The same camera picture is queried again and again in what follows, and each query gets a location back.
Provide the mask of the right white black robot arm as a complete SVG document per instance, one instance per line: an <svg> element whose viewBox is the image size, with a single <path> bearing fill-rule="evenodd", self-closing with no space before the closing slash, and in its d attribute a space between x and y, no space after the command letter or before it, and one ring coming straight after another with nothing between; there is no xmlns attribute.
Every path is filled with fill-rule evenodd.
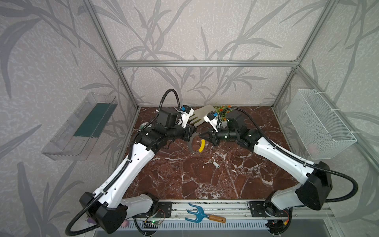
<svg viewBox="0 0 379 237"><path fill-rule="evenodd" d="M276 216L281 210L306 206L312 210L320 210L332 189L329 173L306 166L307 160L265 138L258 129L249 129L244 121L241 110L227 114L227 128L221 128L216 112L204 116L205 122L212 129L202 133L201 138L218 146L221 141L232 141L240 147L273 162L294 177L298 184L284 190L272 192L264 202L264 211L268 216Z"/></svg>

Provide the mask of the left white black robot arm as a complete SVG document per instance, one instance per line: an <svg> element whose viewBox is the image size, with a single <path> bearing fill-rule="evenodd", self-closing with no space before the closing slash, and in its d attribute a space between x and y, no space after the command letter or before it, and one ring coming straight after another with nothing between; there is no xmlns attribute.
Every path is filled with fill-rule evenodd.
<svg viewBox="0 0 379 237"><path fill-rule="evenodd" d="M70 222L66 235L75 236L102 228L114 233L129 217L151 211L152 195L142 194L124 199L124 194L142 168L168 141L189 141L196 128L188 124L193 108L161 108L151 123L141 128L132 139L128 155L111 176L94 192L80 198L83 210Z"/></svg>

